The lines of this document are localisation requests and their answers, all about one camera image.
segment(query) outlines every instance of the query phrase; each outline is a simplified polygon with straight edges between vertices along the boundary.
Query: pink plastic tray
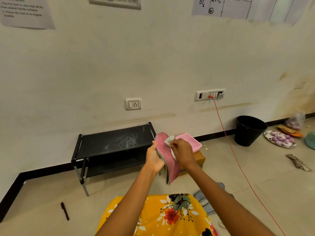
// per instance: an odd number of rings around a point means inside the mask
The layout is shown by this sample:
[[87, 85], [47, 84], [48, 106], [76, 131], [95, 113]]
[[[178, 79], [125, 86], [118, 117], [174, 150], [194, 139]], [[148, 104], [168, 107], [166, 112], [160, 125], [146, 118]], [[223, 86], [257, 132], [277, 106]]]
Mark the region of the pink plastic tray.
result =
[[184, 139], [186, 142], [189, 142], [189, 144], [192, 147], [192, 152], [196, 152], [200, 149], [200, 147], [202, 147], [202, 144], [200, 142], [198, 142], [196, 139], [194, 139], [191, 135], [189, 135], [188, 133], [184, 133], [182, 135], [177, 136], [175, 139], [179, 139], [182, 138]]

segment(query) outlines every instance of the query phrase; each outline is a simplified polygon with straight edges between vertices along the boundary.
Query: orange plate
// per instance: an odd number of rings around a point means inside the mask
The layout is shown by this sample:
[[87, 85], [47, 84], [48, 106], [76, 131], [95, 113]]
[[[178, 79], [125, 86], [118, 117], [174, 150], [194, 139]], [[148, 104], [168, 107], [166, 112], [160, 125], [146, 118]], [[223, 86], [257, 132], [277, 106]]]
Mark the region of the orange plate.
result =
[[281, 131], [285, 132], [285, 133], [286, 133], [286, 134], [288, 134], [288, 135], [291, 135], [291, 136], [297, 137], [297, 138], [301, 138], [301, 137], [303, 137], [303, 136], [304, 136], [304, 135], [303, 135], [302, 133], [300, 133], [300, 132], [289, 133], [289, 132], [287, 132], [287, 131], [285, 131], [285, 130], [283, 130], [283, 129], [281, 129]]

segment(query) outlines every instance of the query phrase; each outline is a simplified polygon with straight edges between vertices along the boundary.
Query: cardboard box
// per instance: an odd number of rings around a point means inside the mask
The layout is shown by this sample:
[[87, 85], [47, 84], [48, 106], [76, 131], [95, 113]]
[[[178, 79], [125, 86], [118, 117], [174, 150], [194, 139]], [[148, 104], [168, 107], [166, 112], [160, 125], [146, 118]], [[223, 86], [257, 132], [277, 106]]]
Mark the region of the cardboard box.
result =
[[[203, 167], [203, 164], [204, 164], [204, 161], [206, 160], [206, 158], [203, 156], [203, 154], [201, 153], [201, 151], [196, 151], [194, 153], [194, 157], [195, 157], [195, 160], [197, 162], [197, 164], [199, 166], [201, 166], [201, 168]], [[182, 176], [184, 174], [187, 174], [187, 171], [182, 167], [180, 166], [180, 172], [179, 172], [179, 176]]]

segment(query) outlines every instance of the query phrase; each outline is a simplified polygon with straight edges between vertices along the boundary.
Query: tiled floor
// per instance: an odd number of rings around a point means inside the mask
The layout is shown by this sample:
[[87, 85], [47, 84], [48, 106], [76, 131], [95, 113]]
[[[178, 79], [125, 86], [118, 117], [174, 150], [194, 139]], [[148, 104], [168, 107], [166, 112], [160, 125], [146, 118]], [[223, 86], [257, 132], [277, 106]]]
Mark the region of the tiled floor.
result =
[[[302, 133], [315, 131], [315, 118], [307, 119]], [[286, 149], [267, 141], [261, 135], [250, 147], [237, 145], [229, 137], [238, 161], [250, 183], [277, 220], [287, 236], [308, 236], [315, 232], [315, 174], [293, 166], [285, 154], [292, 153], [315, 170], [315, 151], [302, 139], [297, 147]], [[226, 138], [203, 142], [206, 157], [204, 171], [214, 180], [223, 182], [244, 207], [258, 217], [276, 235], [282, 235], [277, 225], [260, 204], [242, 175]], [[108, 203], [124, 195], [136, 178], [140, 167], [117, 171], [87, 179], [89, 197], [79, 184], [74, 171], [26, 182], [0, 224], [1, 235], [93, 235]], [[184, 175], [170, 186], [165, 184], [165, 172], [157, 176], [149, 194], [190, 193], [198, 190], [195, 182]], [[70, 220], [65, 219], [60, 203], [64, 202]], [[216, 214], [210, 215], [221, 236], [229, 235], [219, 227]]]

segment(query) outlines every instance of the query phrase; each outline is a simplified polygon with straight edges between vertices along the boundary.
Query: switch board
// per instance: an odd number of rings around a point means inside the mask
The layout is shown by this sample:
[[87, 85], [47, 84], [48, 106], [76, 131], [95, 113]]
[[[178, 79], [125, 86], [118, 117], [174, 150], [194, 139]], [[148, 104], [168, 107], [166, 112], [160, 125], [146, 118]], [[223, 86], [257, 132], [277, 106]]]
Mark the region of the switch board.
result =
[[141, 0], [89, 0], [91, 4], [141, 10]]

